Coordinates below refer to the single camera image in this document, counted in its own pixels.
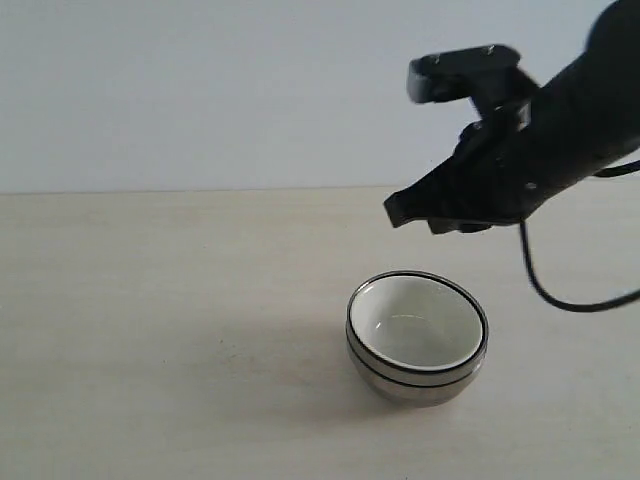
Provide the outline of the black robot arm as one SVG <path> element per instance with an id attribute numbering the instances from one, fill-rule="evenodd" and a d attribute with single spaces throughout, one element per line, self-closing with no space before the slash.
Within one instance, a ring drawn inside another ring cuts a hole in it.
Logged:
<path id="1" fill-rule="evenodd" d="M 582 53 L 544 85 L 519 60 L 493 44 L 410 62 L 413 102 L 468 98 L 480 118 L 447 160 L 385 200 L 394 227 L 425 221 L 444 234 L 513 225 L 638 148 L 637 2 L 608 6 Z"/>

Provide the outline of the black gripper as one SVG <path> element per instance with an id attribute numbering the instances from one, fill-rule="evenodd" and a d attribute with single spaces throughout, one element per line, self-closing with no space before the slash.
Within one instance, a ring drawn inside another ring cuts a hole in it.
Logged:
<path id="1" fill-rule="evenodd" d="M 555 114 L 503 107 L 470 129 L 441 164 L 383 203 L 393 228 L 424 221 L 433 235 L 474 234 L 528 218 L 555 195 Z"/>

